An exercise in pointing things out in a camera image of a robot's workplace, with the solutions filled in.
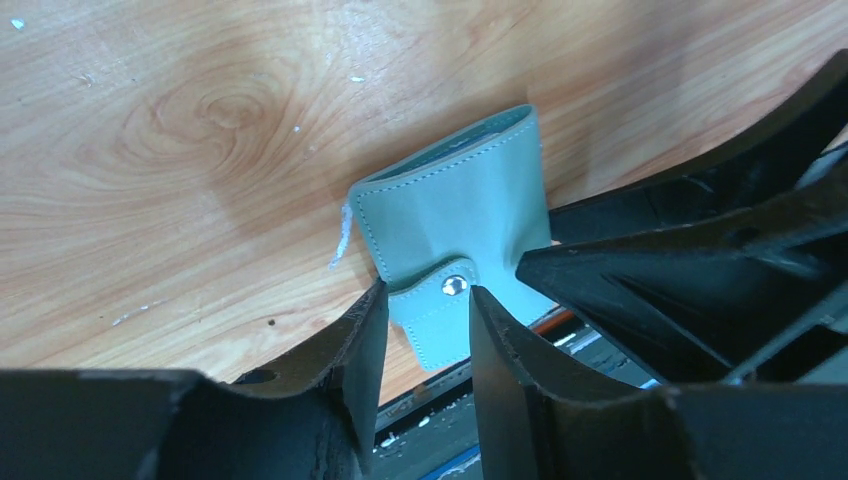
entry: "metal snap button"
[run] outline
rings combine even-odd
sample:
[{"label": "metal snap button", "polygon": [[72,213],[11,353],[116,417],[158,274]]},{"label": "metal snap button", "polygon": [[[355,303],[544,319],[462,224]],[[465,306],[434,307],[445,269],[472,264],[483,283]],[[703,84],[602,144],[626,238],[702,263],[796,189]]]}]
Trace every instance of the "metal snap button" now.
[{"label": "metal snap button", "polygon": [[459,295],[468,288],[468,282],[461,275],[451,275],[442,282],[442,292],[445,295]]}]

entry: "wood grain surface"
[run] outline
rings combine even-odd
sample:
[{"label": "wood grain surface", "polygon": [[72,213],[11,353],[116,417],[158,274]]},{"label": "wood grain surface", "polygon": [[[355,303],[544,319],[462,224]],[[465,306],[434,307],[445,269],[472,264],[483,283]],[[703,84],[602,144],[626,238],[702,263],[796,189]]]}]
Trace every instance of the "wood grain surface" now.
[{"label": "wood grain surface", "polygon": [[[531,102],[561,205],[717,145],[848,47],[840,0],[0,4],[0,367],[223,380],[371,283],[358,233],[326,268],[366,174]],[[382,401],[428,375],[391,329]]]}]

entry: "white debris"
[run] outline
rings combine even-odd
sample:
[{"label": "white debris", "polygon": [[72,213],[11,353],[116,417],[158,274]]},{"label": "white debris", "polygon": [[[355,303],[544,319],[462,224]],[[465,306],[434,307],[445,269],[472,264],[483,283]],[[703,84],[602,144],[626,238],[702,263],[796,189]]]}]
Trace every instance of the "white debris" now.
[{"label": "white debris", "polygon": [[439,475],[439,478],[437,478],[436,480],[442,480],[443,478],[449,478],[451,475],[453,475],[455,473],[465,473],[465,471],[468,470],[468,467],[470,467],[471,465],[474,465],[475,463],[477,463],[479,461],[480,461],[480,454],[478,453],[477,455],[474,455],[473,457],[471,457],[468,460],[460,463],[459,465],[457,465],[455,467],[451,467],[449,470],[447,470],[446,472]]},{"label": "white debris", "polygon": [[163,299],[163,300],[157,300],[157,301],[155,301],[155,302],[153,302],[149,305],[142,305],[141,307],[138,308],[138,310],[133,310],[132,312],[125,313],[125,314],[121,315],[120,317],[118,317],[117,319],[115,319],[115,321],[112,322],[112,326],[116,327],[116,326],[120,325],[121,322],[123,322],[124,320],[130,319],[130,318],[132,318],[136,315],[141,315],[142,313],[150,310],[151,308],[158,307],[159,305],[162,305],[163,303],[165,303],[167,301],[168,301],[168,299],[166,298],[166,299]]},{"label": "white debris", "polygon": [[94,85],[94,83],[95,83],[94,77],[92,77],[91,75],[89,75],[87,73],[83,73],[79,77],[74,77],[74,78],[76,78],[78,80],[82,80],[83,82],[85,82],[85,86],[88,87],[88,88],[91,88],[91,86]]},{"label": "white debris", "polygon": [[394,433],[389,432],[389,438],[383,440],[383,442],[380,443],[380,446],[383,448],[389,448],[389,445],[395,443],[395,441],[397,441],[397,437]]},{"label": "white debris", "polygon": [[555,346],[555,347],[560,347],[560,346],[562,346],[562,344],[564,344],[565,342],[567,342],[567,341],[571,340],[572,338],[574,338],[574,337],[576,337],[576,336],[577,336],[577,334],[576,334],[576,333],[572,333],[572,334],[567,335],[567,336],[565,336],[565,337],[563,337],[563,338],[560,338],[559,340],[557,340],[556,342],[554,342],[554,346]]},{"label": "white debris", "polygon": [[353,226],[353,209],[350,208],[350,203],[345,202],[342,205],[342,227],[341,227],[341,235],[339,238],[339,244],[336,246],[336,256],[330,261],[330,264],[327,265],[328,270],[332,270],[336,268],[339,262],[342,261],[342,257],[344,256],[345,250],[347,250],[347,246],[350,243],[350,230]]}]

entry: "light blue leather wallet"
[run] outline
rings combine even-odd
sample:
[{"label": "light blue leather wallet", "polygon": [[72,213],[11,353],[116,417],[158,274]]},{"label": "light blue leather wallet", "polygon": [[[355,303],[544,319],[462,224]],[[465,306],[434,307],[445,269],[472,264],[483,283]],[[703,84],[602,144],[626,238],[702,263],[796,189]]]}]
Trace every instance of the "light blue leather wallet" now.
[{"label": "light blue leather wallet", "polygon": [[551,244],[536,109],[475,123],[354,184],[348,194],[389,315],[421,366],[469,355],[470,285],[523,324],[553,306],[515,278],[521,254]]}]

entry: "wallet stitching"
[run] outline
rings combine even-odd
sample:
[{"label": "wallet stitching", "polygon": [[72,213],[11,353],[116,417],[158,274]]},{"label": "wallet stitching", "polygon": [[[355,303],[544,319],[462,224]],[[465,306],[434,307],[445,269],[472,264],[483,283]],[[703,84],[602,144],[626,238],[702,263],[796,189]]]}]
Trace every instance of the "wallet stitching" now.
[{"label": "wallet stitching", "polygon": [[[469,272],[469,276],[471,277],[471,283],[472,283],[472,284],[476,284],[476,283],[477,283],[477,276],[476,276],[476,275],[474,275],[474,272],[473,272],[471,269],[469,269],[469,268],[467,268],[467,267],[464,267],[464,266],[462,266],[462,265],[455,265],[455,266],[453,266],[453,267],[451,267],[451,268],[449,268],[449,269],[445,270],[445,271],[442,273],[442,275],[447,274],[447,273],[453,273],[453,272],[455,272],[455,271],[457,271],[457,270],[463,270],[463,269],[464,269],[464,270],[468,270],[468,272]],[[430,280],[427,280],[427,283],[434,282],[435,280],[437,280],[437,279],[438,279],[437,277],[435,277],[435,273],[436,273],[436,272],[434,272],[434,273],[433,273],[433,275],[434,275],[434,276],[433,276],[433,278],[431,278]],[[421,363],[422,363],[425,367],[429,367],[429,365],[430,365],[430,364],[429,364],[429,361],[427,360],[427,356],[426,356],[426,355],[424,355],[424,351],[421,349],[421,344],[420,344],[420,343],[418,343],[418,337],[415,335],[415,332],[412,330],[412,325],[411,325],[411,324],[412,324],[413,322],[418,322],[419,320],[422,320],[422,319],[424,319],[424,318],[427,318],[427,317],[430,317],[430,316],[432,316],[432,315],[435,315],[435,314],[437,314],[437,313],[439,313],[439,312],[441,312],[441,311],[447,310],[449,307],[452,307],[452,306],[456,305],[457,303],[459,303],[459,301],[460,301],[460,300],[462,300],[463,298],[468,298],[470,295],[471,295],[470,293],[468,293],[467,295],[460,295],[460,296],[458,296],[456,299],[454,299],[453,301],[448,302],[448,303],[446,303],[446,304],[442,305],[441,307],[439,307],[439,308],[437,308],[437,309],[435,309],[435,310],[432,310],[432,311],[430,311],[430,312],[427,312],[427,313],[425,313],[424,315],[421,315],[421,316],[415,317],[414,319],[410,320],[409,322],[399,323],[399,325],[401,325],[402,327],[403,327],[403,326],[408,326],[408,327],[410,327],[410,329],[409,329],[409,330],[407,330],[406,332],[407,332],[407,334],[409,334],[410,341],[412,342],[412,346],[415,348],[415,351],[416,351],[416,352],[418,352],[418,357],[421,359]],[[454,362],[459,361],[459,359],[461,359],[461,358],[465,358],[465,357],[464,357],[464,356],[459,356],[459,357],[457,357],[457,359],[456,359],[456,360],[449,360],[448,362],[449,362],[449,363],[454,363]]]},{"label": "wallet stitching", "polygon": [[[459,299],[443,306],[441,309],[436,310],[436,312],[438,312],[442,309],[446,309],[447,307],[456,304],[456,302],[458,302],[458,301],[459,301]],[[542,315],[548,313],[552,308],[554,308],[554,305],[555,305],[555,303],[553,301],[550,302],[550,305],[545,307],[545,309],[542,310],[539,314],[534,315],[532,317],[531,322],[535,322],[536,320],[539,320],[540,318],[542,318]],[[421,359],[421,364],[424,368],[441,368],[441,367],[446,366],[446,365],[453,365],[454,363],[456,363],[456,362],[458,362],[458,361],[460,361],[464,358],[468,358],[468,356],[471,355],[471,351],[469,349],[468,353],[459,354],[459,355],[457,355],[453,358],[445,360],[444,362],[440,363],[439,365],[430,365],[430,362],[427,360],[427,357],[424,355],[424,352],[421,351],[421,345],[418,343],[418,337],[415,335],[415,330],[413,330],[412,325],[407,325],[407,326],[409,327],[409,330],[406,330],[406,329],[404,329],[404,330],[406,331],[407,335],[410,337],[410,341],[412,342],[412,346],[415,347],[415,351],[418,352],[419,358]]]},{"label": "wallet stitching", "polygon": [[519,135],[521,135],[522,133],[524,133],[526,130],[533,127],[534,125],[536,125],[536,121],[535,120],[530,121],[530,122],[527,123],[527,125],[523,126],[520,130],[518,130],[517,132],[513,133],[512,135],[506,137],[505,139],[501,140],[500,142],[498,142],[494,145],[490,145],[489,147],[484,148],[483,150],[475,152],[475,153],[473,153],[473,154],[471,154],[471,155],[469,155],[469,156],[467,156],[467,157],[465,157],[461,160],[457,160],[456,162],[454,162],[450,165],[446,165],[446,166],[444,166],[444,167],[442,167],[442,168],[440,168],[440,169],[438,169],[434,172],[427,173],[427,174],[422,175],[420,177],[413,178],[413,179],[408,180],[404,183],[401,183],[401,184],[398,184],[398,185],[393,185],[391,187],[383,187],[383,188],[379,188],[379,189],[375,189],[375,190],[369,190],[367,192],[362,192],[362,193],[360,193],[356,196],[356,204],[357,204],[357,208],[359,209],[359,217],[362,219],[362,223],[365,225],[365,230],[368,232],[368,238],[371,241],[371,244],[374,246],[374,253],[377,254],[377,259],[380,261],[380,265],[383,266],[383,270],[386,273],[386,282],[388,282],[392,279],[392,275],[389,272],[389,266],[386,265],[386,261],[383,260],[383,255],[380,252],[380,246],[377,245],[377,240],[374,238],[374,232],[371,230],[371,225],[368,223],[368,220],[365,218],[365,211],[362,208],[362,197],[365,197],[365,196],[368,196],[368,195],[371,195],[371,194],[375,194],[375,193],[383,193],[383,192],[388,192],[388,191],[391,191],[391,190],[397,190],[399,188],[403,188],[403,187],[415,184],[415,183],[417,183],[421,180],[424,180],[426,178],[430,178],[430,177],[437,175],[439,173],[446,172],[446,171],[450,170],[451,168],[462,165],[463,163],[465,163],[469,160],[472,160],[474,158],[477,158],[477,157],[479,157],[480,155],[483,155],[486,152],[490,152],[492,150],[500,148],[501,146],[510,142],[512,139],[518,137]]},{"label": "wallet stitching", "polygon": [[[499,127],[501,125],[506,125],[508,123],[514,122],[516,118],[522,117],[522,116],[525,116],[525,115],[523,115],[521,113],[513,113],[513,114],[510,114],[510,115],[500,119],[500,120],[496,120],[496,121],[488,124],[487,127],[492,128],[492,127]],[[414,162],[411,162],[411,165],[404,165],[404,168],[407,169],[407,171],[415,170],[416,168],[419,168],[422,165],[425,165],[427,162],[431,161],[431,160],[428,160],[428,157],[438,157],[439,155],[443,155],[444,152],[450,150],[451,148],[452,147],[449,143],[445,143],[445,145],[442,145],[441,147],[438,147],[438,148],[434,148],[432,151],[426,152],[424,155],[421,155],[422,158],[417,159]]]},{"label": "wallet stitching", "polygon": [[[402,293],[400,295],[389,295],[389,296],[393,297],[396,300],[400,300],[400,299],[403,299],[403,298],[409,298],[409,297],[417,294],[419,291],[423,290],[424,287],[427,287],[427,286],[433,284],[434,282],[436,282],[437,280],[439,280],[439,278],[441,278],[441,276],[447,275],[449,273],[455,273],[457,270],[468,270],[469,275],[471,276],[472,280],[474,280],[476,282],[477,279],[474,277],[474,272],[470,268],[459,263],[459,262],[463,262],[463,261],[464,260],[453,260],[453,261],[450,261],[450,262],[443,263],[440,267],[437,267],[436,270],[433,271],[433,273],[430,274],[431,278],[421,282],[417,286],[413,286],[410,289],[409,292]],[[451,263],[454,263],[454,262],[458,262],[458,263],[456,265],[448,268],[444,272],[441,271],[442,268],[444,268],[444,267],[446,267],[446,266],[448,266],[448,265],[450,265]]]}]

